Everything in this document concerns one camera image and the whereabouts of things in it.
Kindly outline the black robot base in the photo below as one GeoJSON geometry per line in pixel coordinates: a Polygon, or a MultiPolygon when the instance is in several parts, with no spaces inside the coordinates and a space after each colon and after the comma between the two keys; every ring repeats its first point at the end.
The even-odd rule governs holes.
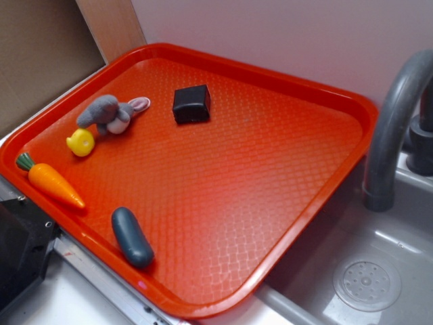
{"type": "Polygon", "coordinates": [[[33,201],[1,202],[1,315],[45,279],[57,223],[33,201]]]}

